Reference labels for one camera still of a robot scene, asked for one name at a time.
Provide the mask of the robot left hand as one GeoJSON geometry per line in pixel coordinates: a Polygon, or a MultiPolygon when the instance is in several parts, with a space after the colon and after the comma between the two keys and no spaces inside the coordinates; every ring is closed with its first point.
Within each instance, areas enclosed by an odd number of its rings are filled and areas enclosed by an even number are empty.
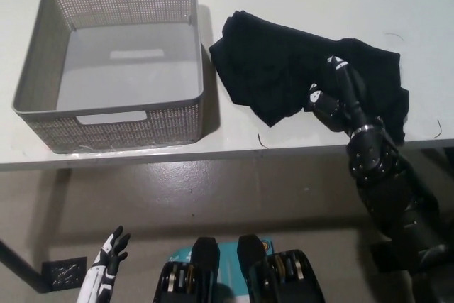
{"type": "Polygon", "coordinates": [[[123,226],[109,235],[84,277],[77,303],[111,301],[119,266],[128,257],[125,249],[130,238],[129,233],[123,234],[123,226]]]}

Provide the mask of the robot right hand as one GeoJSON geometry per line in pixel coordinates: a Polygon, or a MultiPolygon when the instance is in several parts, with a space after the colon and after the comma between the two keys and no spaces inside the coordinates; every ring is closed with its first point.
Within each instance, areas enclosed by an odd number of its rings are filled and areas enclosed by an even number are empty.
{"type": "Polygon", "coordinates": [[[327,58],[328,71],[336,82],[337,94],[331,95],[313,83],[309,87],[307,106],[314,116],[330,131],[344,132],[350,138],[368,130],[384,128],[379,116],[370,115],[362,107],[364,88],[356,70],[341,57],[327,58]]]}

